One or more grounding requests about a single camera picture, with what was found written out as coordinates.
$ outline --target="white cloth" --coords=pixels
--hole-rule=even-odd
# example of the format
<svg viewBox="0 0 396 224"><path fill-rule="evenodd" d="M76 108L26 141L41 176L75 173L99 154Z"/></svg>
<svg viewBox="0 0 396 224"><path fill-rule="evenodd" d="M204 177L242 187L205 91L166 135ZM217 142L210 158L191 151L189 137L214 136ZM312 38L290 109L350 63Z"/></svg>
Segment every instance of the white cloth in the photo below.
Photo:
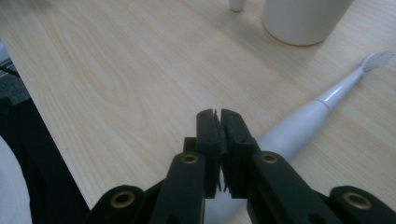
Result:
<svg viewBox="0 0 396 224"><path fill-rule="evenodd" d="M0 136L0 224L32 224L29 203L20 164Z"/></svg>

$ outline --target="wood grain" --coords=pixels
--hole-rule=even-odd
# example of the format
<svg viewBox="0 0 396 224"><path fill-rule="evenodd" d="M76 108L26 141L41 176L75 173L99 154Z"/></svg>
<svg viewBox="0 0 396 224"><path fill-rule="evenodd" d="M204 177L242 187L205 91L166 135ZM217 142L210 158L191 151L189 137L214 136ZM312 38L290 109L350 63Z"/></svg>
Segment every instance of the wood grain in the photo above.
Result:
<svg viewBox="0 0 396 224"><path fill-rule="evenodd" d="M163 179L195 115L240 113L259 136L351 72L396 52L396 3L355 0L324 42L262 27L264 1L3 0L0 38L88 205ZM291 162L315 190L352 185L396 210L396 60L367 75ZM246 211L230 223L248 223Z"/></svg>

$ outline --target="white cup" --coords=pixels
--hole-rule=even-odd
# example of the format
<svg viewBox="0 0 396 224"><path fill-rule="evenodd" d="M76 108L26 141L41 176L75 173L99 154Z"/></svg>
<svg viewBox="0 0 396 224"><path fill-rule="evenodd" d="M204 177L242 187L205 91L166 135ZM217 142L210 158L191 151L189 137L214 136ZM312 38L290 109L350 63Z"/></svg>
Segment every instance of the white cup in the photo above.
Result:
<svg viewBox="0 0 396 224"><path fill-rule="evenodd" d="M353 0L266 0L263 25L276 39L292 45L324 40Z"/></svg>

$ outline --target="white toothbrush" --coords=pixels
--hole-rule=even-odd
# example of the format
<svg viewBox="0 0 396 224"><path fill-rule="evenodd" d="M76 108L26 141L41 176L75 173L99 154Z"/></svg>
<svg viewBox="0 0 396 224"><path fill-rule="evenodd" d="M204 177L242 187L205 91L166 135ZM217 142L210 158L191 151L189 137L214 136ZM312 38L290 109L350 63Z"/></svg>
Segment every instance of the white toothbrush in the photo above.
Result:
<svg viewBox="0 0 396 224"><path fill-rule="evenodd" d="M349 76L323 92L316 99L299 107L257 139L261 150L274 151L289 160L319 130L330 112L359 81L365 72L384 66L393 56L390 51L366 57ZM246 205L246 200L231 199L228 192L216 193L214 200L205 201L205 223L226 223Z"/></svg>
<svg viewBox="0 0 396 224"><path fill-rule="evenodd" d="M391 51L367 56L348 76L314 100L300 106L257 139L261 150L274 151L289 160L320 129L329 114L361 79L365 72L382 67L392 58Z"/></svg>

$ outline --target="toothbrush head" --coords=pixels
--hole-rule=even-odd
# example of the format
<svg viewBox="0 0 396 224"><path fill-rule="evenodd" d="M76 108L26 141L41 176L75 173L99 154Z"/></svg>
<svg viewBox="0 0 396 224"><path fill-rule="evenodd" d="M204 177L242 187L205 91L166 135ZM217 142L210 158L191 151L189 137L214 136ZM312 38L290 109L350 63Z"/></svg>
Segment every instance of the toothbrush head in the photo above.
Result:
<svg viewBox="0 0 396 224"><path fill-rule="evenodd" d="M368 72L375 68L385 66L393 55L394 53L390 50L371 54L363 60L361 67L364 72Z"/></svg>

